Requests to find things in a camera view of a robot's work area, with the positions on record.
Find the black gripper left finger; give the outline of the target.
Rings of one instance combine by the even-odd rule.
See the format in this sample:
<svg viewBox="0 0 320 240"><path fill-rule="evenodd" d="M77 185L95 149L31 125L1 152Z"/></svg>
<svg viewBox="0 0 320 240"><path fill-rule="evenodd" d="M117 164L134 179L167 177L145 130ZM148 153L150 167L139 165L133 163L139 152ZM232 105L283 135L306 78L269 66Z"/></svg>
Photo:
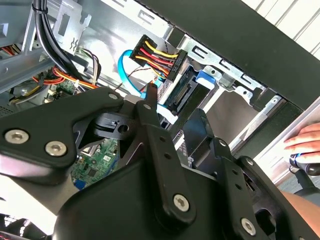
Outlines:
<svg viewBox="0 0 320 240"><path fill-rule="evenodd" d="M157 217L191 223L196 208L172 138L160 126L157 96L153 83L136 103L99 87L2 117L0 172L57 185L67 178L78 152L100 139L117 139L121 168L147 164Z"/></svg>

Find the person's hand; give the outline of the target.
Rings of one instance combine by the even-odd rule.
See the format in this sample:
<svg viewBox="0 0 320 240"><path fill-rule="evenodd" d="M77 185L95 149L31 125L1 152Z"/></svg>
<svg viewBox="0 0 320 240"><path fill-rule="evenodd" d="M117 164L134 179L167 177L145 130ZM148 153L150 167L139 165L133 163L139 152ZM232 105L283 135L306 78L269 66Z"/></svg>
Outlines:
<svg viewBox="0 0 320 240"><path fill-rule="evenodd" d="M284 151L289 155L301 154L296 158L301 163L315 163L320 158L320 124L306 126L284 142Z"/></svg>

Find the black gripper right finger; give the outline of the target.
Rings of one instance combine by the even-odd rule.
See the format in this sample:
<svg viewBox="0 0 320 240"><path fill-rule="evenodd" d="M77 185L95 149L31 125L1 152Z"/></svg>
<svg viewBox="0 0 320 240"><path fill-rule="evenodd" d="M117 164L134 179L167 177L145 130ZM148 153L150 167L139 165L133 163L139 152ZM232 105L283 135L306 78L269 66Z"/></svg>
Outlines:
<svg viewBox="0 0 320 240"><path fill-rule="evenodd" d="M267 176L247 157L234 158L196 109L183 127L192 167L218 182L223 232L231 240L298 240L300 217Z"/></svg>

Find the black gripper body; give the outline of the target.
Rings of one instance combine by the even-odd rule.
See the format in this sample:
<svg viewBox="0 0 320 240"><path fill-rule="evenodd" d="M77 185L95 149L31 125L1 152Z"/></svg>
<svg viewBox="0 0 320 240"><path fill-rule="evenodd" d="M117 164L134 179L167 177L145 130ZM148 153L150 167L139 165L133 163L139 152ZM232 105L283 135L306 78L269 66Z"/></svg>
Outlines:
<svg viewBox="0 0 320 240"><path fill-rule="evenodd" d="M73 195L60 209L55 240L224 240L229 184L240 175L217 159L212 178L177 159L139 160Z"/></svg>

